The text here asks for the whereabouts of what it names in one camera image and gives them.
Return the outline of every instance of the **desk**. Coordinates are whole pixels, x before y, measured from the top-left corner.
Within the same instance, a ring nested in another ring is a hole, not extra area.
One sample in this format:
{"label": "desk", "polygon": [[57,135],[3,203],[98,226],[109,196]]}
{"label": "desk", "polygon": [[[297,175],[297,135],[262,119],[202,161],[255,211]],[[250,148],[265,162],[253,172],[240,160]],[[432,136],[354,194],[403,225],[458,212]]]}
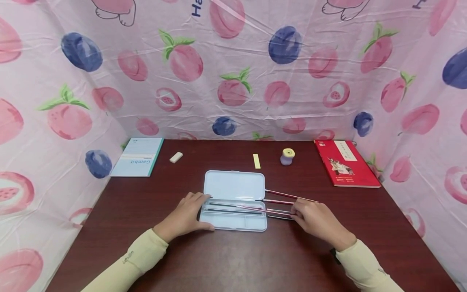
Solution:
{"label": "desk", "polygon": [[[296,152],[290,166],[279,162],[283,148]],[[177,151],[184,156],[172,164]],[[47,291],[80,291],[187,192],[202,192],[206,171],[256,171],[253,153],[267,189],[326,203],[406,292],[458,291],[388,193],[332,186],[312,142],[188,140],[164,141],[151,177],[110,180]],[[329,250],[295,222],[272,218],[263,233],[195,232],[175,239],[130,291],[358,291]]]}

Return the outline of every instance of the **book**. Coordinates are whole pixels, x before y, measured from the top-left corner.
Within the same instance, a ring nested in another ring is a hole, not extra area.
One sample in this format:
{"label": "book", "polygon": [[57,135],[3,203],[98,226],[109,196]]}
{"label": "book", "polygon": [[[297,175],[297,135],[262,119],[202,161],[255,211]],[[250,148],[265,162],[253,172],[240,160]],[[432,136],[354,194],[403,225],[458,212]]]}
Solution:
{"label": "book", "polygon": [[334,186],[379,188],[376,178],[352,141],[315,140]]}
{"label": "book", "polygon": [[162,138],[131,138],[111,177],[149,177],[162,147]]}

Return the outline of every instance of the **yellow eraser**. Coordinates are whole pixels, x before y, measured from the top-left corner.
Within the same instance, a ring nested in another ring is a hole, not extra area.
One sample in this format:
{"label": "yellow eraser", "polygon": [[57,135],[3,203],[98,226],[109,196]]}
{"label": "yellow eraser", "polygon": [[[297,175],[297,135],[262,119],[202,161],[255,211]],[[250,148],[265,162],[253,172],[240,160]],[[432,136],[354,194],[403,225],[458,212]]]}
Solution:
{"label": "yellow eraser", "polygon": [[253,154],[253,160],[255,162],[255,169],[261,169],[260,158],[258,157],[258,154]]}

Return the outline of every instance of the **fabric backdrop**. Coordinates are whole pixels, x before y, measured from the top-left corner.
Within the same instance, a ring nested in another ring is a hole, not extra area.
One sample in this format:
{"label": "fabric backdrop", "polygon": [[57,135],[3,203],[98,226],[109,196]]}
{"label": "fabric backdrop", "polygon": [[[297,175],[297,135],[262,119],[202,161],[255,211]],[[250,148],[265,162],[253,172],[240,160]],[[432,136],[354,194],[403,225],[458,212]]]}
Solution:
{"label": "fabric backdrop", "polygon": [[467,5],[0,0],[0,290],[44,291],[130,136],[352,139],[467,286]]}

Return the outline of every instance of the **beige sleeve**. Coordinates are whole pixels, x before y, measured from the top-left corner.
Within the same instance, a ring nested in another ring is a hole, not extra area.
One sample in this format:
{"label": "beige sleeve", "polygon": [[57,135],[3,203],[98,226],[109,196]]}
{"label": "beige sleeve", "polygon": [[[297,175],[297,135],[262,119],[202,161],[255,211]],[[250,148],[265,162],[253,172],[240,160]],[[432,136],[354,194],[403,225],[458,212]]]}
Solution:
{"label": "beige sleeve", "polygon": [[165,255],[168,244],[152,229],[140,235],[128,252],[113,263],[82,292],[127,292],[145,272],[154,268]]}
{"label": "beige sleeve", "polygon": [[346,270],[347,277],[362,292],[403,292],[360,240],[350,248],[336,252],[336,257]]}

